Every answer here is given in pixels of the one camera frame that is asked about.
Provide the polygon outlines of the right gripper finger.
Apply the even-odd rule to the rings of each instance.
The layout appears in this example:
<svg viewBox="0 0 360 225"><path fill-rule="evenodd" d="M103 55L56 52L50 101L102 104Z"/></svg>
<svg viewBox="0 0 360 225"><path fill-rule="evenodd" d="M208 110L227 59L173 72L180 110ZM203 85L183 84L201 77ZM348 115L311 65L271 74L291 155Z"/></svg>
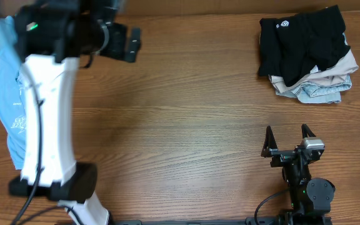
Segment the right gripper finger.
<svg viewBox="0 0 360 225"><path fill-rule="evenodd" d="M302 138L315 138L316 135L310 130L307 124L301 125Z"/></svg>
<svg viewBox="0 0 360 225"><path fill-rule="evenodd" d="M261 156L272 156L273 152L278 151L276 140L270 126L266 128L264 145L262 147Z"/></svg>

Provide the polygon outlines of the black t-shirt with logo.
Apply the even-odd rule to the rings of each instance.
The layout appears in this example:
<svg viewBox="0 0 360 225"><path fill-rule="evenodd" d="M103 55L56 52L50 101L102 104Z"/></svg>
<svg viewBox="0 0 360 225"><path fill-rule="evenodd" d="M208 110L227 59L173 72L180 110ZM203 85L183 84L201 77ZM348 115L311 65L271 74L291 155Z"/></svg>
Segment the black t-shirt with logo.
<svg viewBox="0 0 360 225"><path fill-rule="evenodd" d="M339 6L282 18L262 18L260 76L280 76L290 87L316 66L325 71L351 49Z"/></svg>

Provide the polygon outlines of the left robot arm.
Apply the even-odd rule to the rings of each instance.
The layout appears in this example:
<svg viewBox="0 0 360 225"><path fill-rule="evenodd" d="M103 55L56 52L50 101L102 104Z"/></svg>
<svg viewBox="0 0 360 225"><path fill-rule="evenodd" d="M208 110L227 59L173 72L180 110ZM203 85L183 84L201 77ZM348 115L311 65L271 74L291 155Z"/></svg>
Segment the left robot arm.
<svg viewBox="0 0 360 225"><path fill-rule="evenodd" d="M36 1L14 18L27 131L24 166L9 193L54 201L76 224L114 222L95 192L96 165L74 157L71 116L82 55L136 60L141 31L115 22L122 6L120 0Z"/></svg>

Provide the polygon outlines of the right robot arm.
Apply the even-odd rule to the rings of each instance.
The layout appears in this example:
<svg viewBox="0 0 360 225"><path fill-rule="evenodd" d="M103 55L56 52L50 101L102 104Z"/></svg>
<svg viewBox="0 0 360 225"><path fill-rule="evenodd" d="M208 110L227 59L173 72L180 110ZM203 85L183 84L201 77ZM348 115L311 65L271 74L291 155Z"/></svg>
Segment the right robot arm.
<svg viewBox="0 0 360 225"><path fill-rule="evenodd" d="M302 141L293 150L280 151L270 126L266 128L261 156L271 159L272 168L281 168L287 189L279 191L261 203L254 212L254 222L267 224L331 224L326 214L331 211L335 185L323 178L313 178L309 165L320 160L325 150L324 142L316 137L307 124L301 125ZM258 218L260 208L270 199L289 193L291 209L283 209L277 216Z"/></svg>

